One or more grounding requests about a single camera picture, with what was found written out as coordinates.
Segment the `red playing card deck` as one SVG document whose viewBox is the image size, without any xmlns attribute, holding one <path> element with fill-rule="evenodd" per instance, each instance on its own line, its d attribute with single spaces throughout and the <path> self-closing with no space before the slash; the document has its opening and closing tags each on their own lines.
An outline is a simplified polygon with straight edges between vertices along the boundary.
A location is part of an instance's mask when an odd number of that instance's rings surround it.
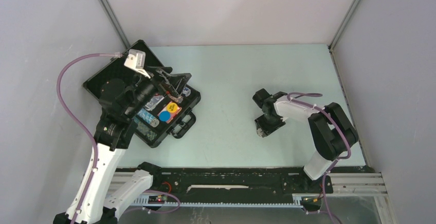
<svg viewBox="0 0 436 224">
<path fill-rule="evenodd" d="M 159 121 L 170 123 L 173 118 L 182 110 L 175 102 L 169 102 L 158 114 Z"/>
</svg>

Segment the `yellow big blind button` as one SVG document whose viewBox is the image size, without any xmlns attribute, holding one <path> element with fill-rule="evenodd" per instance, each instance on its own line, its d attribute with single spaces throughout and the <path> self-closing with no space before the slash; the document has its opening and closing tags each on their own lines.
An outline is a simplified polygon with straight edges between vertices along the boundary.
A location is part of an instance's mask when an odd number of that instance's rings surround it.
<svg viewBox="0 0 436 224">
<path fill-rule="evenodd" d="M 170 102 L 167 106 L 166 106 L 166 110 L 170 113 L 175 113 L 179 110 L 179 106 L 174 103 L 174 102 Z"/>
</svg>

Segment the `black poker set case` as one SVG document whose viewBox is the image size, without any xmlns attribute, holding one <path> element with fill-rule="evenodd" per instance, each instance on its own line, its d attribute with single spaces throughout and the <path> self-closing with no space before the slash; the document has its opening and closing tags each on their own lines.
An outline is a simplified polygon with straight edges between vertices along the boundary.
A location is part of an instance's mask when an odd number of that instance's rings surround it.
<svg viewBox="0 0 436 224">
<path fill-rule="evenodd" d="M 201 94 L 187 84 L 189 73 L 173 73 L 143 40 L 84 82 L 102 107 L 94 140 L 113 151 L 127 149 L 133 135 L 158 147 L 171 135 L 182 138 L 195 124 Z"/>
</svg>

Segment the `blue round chip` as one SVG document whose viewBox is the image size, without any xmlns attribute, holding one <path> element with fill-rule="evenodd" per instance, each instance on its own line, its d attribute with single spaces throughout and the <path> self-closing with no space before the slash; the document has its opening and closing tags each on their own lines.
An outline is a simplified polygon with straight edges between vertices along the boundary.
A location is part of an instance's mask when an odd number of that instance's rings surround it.
<svg viewBox="0 0 436 224">
<path fill-rule="evenodd" d="M 162 122 L 168 122 L 171 119 L 171 113 L 164 110 L 159 113 L 159 119 Z"/>
</svg>

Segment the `green and blue chip stack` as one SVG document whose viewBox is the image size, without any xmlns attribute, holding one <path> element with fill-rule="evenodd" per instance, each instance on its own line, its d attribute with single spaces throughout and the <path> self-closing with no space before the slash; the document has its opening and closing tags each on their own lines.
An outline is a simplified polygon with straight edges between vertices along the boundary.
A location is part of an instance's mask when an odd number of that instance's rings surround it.
<svg viewBox="0 0 436 224">
<path fill-rule="evenodd" d="M 191 95 L 191 89 L 188 86 L 185 86 L 182 89 L 182 93 L 181 93 L 184 97 L 188 97 Z"/>
</svg>

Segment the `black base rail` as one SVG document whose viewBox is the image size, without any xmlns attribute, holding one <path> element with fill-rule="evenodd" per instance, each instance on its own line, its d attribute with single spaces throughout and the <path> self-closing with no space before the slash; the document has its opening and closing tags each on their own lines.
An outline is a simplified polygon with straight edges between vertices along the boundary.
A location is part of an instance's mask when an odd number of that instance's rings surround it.
<svg viewBox="0 0 436 224">
<path fill-rule="evenodd" d="M 175 195 L 185 204 L 296 204 L 297 195 L 333 192 L 330 177 L 311 181 L 298 167 L 161 168 L 151 189 Z"/>
</svg>

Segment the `light blue chip stack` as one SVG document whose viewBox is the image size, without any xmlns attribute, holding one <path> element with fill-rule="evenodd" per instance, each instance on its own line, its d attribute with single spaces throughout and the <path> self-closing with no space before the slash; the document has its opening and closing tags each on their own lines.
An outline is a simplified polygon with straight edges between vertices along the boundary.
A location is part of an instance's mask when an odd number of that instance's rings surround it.
<svg viewBox="0 0 436 224">
<path fill-rule="evenodd" d="M 151 125 L 152 127 L 157 127 L 160 123 L 158 118 L 156 118 L 154 115 L 149 113 L 144 108 L 142 108 L 138 112 L 137 116 L 139 116 L 142 120 L 144 120 L 147 124 Z"/>
</svg>

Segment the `teal green chip stack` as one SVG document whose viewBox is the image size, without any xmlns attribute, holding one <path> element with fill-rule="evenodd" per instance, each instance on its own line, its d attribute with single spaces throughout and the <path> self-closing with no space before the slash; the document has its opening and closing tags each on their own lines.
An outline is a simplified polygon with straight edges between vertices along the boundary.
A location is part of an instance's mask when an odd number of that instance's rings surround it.
<svg viewBox="0 0 436 224">
<path fill-rule="evenodd" d="M 146 126 L 144 123 L 142 123 L 139 120 L 134 120 L 134 121 L 137 124 L 137 131 L 142 136 L 144 136 L 150 141 L 153 141 L 157 137 L 157 134 L 154 131 L 152 131 L 148 126 Z"/>
</svg>

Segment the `clear round dealer button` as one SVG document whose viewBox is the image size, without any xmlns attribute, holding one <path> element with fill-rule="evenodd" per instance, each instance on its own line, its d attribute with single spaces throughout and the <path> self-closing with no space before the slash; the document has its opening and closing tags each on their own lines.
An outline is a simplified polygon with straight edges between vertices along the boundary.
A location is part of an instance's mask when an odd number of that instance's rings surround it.
<svg viewBox="0 0 436 224">
<path fill-rule="evenodd" d="M 152 111 L 163 99 L 164 97 L 161 95 L 153 96 L 150 101 L 145 104 L 144 109 L 147 111 Z"/>
</svg>

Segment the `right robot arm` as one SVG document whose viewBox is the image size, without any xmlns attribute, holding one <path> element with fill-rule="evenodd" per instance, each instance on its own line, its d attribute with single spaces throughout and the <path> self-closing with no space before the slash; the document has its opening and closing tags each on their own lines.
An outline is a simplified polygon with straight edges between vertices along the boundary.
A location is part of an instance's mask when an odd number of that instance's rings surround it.
<svg viewBox="0 0 436 224">
<path fill-rule="evenodd" d="M 312 192 L 320 178 L 339 161 L 351 156 L 351 148 L 359 140 L 357 130 L 342 107 L 335 102 L 326 106 L 309 104 L 302 97 L 321 97 L 320 93 L 278 92 L 270 94 L 264 88 L 252 97 L 262 115 L 255 119 L 257 134 L 267 137 L 292 119 L 309 125 L 316 151 L 303 167 L 299 185 Z"/>
</svg>

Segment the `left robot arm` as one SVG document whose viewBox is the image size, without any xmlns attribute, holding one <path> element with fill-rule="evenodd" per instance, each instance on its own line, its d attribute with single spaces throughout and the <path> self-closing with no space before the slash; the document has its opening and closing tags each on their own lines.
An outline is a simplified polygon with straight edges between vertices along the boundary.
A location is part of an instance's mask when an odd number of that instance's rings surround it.
<svg viewBox="0 0 436 224">
<path fill-rule="evenodd" d="M 102 70 L 85 82 L 102 114 L 95 132 L 88 134 L 92 153 L 79 190 L 70 207 L 54 217 L 54 223 L 117 223 L 142 192 L 161 188 L 159 174 L 137 169 L 128 182 L 107 196 L 112 176 L 137 131 L 135 117 L 156 94 L 180 100 L 190 78 L 189 73 L 173 73 L 170 67 L 147 67 L 123 73 Z"/>
</svg>

